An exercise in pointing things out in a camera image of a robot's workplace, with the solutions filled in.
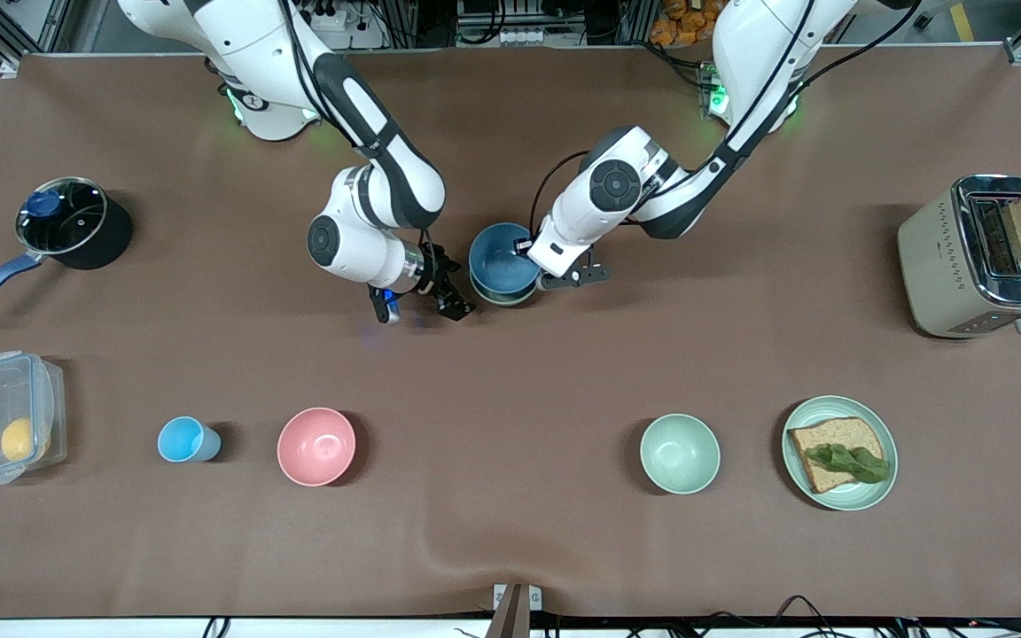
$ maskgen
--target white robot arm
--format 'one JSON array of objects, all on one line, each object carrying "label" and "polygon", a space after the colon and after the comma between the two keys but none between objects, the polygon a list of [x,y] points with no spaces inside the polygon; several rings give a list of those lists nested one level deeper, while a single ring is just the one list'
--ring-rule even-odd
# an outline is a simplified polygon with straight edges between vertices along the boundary
[{"label": "white robot arm", "polygon": [[394,229],[426,232],[443,207],[443,181],[360,76],[327,48],[286,0],[118,0],[152,36],[199,48],[256,137],[284,140],[318,116],[336,126],[369,164],[333,180],[306,246],[325,271],[369,285],[378,320],[397,318],[396,298],[433,295],[440,314],[472,310],[451,286],[458,269],[440,246],[410,244]]},{"label": "white robot arm", "polygon": [[[715,64],[727,90],[726,137],[685,170],[639,126],[612,130],[542,219],[527,256],[543,287],[585,282],[575,262],[625,218],[653,239],[692,229],[727,179],[790,113],[790,99],[823,38],[858,0],[736,0],[716,21]],[[904,8],[911,0],[879,0]]]}]

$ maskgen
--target brown tablecloth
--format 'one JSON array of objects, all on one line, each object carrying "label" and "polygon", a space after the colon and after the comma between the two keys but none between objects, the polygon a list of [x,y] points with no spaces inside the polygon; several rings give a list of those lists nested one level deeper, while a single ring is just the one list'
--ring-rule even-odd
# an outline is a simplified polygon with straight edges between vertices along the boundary
[{"label": "brown tablecloth", "polygon": [[[434,236],[459,261],[614,126],[685,165],[722,136],[643,51],[353,63],[442,170]],[[831,615],[1021,615],[1021,338],[918,335],[895,249],[962,175],[1021,177],[1021,68],[1000,48],[868,53],[807,91],[684,239],[616,231],[606,286],[457,325],[421,299],[377,325],[363,286],[309,261],[307,223],[359,158],[330,127],[255,140],[217,83],[198,57],[28,57],[0,82],[0,262],[46,179],[93,178],[137,222],[113,265],[51,262],[0,291],[0,351],[64,367],[70,437],[64,463],[0,487],[0,617],[458,612],[500,581],[564,615],[768,615],[789,594]],[[812,505],[776,453],[820,394],[895,437],[896,487],[868,511]],[[339,487],[275,459],[312,405],[359,435]],[[693,496],[636,460],[677,411],[722,445]],[[216,425],[222,459],[159,459],[179,414]]]}]

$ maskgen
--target green plate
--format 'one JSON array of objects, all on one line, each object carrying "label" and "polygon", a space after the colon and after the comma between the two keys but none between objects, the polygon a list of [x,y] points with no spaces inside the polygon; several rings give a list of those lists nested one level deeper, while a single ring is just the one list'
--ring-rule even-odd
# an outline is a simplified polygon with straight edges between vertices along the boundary
[{"label": "green plate", "polygon": [[[798,457],[794,441],[788,432],[796,431],[798,428],[810,428],[826,420],[840,420],[845,416],[862,418],[864,423],[869,424],[884,449],[884,459],[888,461],[892,474],[888,480],[875,484],[850,482],[830,489],[825,494],[815,494],[814,490],[810,489],[810,477],[806,476],[803,459]],[[892,435],[888,433],[888,428],[884,427],[884,421],[881,421],[872,409],[843,396],[819,396],[807,400],[790,412],[786,427],[782,429],[782,460],[786,461],[786,472],[790,473],[791,480],[794,480],[794,484],[807,496],[814,498],[819,504],[843,512],[855,512],[880,503],[892,489],[892,484],[896,482],[896,444],[892,443]]]}]

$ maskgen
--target light green bowl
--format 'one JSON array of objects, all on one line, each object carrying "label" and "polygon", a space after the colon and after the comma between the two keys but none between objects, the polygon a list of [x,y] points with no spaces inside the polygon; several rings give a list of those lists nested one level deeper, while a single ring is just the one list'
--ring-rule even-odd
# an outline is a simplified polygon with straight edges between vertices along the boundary
[{"label": "light green bowl", "polygon": [[[814,489],[810,487],[810,477],[806,476],[806,468],[803,467],[803,459],[798,456],[789,431],[810,428],[823,421],[840,420],[843,416],[859,416],[864,423],[869,424],[884,449],[884,459],[888,461],[891,471],[890,477],[875,484],[850,482],[830,489],[825,494],[815,494]],[[790,412],[786,427],[782,429],[782,460],[786,463],[786,472],[790,473],[791,480],[794,480],[794,484],[807,496],[814,498],[819,504],[843,512],[855,512],[880,503],[884,496],[888,496],[892,484],[896,482],[896,444],[892,441],[888,428],[884,427],[884,421],[881,421],[872,409],[843,396],[819,396],[817,399],[807,400]]]},{"label": "light green bowl", "polygon": [[703,421],[666,414],[641,436],[644,474],[673,494],[695,494],[720,472],[720,441]]}]

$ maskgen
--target blue bowl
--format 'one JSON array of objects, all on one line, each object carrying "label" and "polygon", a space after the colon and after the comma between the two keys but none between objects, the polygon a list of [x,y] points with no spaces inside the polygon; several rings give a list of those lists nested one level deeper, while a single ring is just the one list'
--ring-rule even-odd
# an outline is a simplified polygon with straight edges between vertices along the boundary
[{"label": "blue bowl", "polygon": [[515,305],[534,294],[541,269],[530,258],[514,253],[514,243],[528,238],[527,229],[506,222],[488,226],[475,236],[467,265],[471,266],[471,286],[479,296],[497,305]]}]

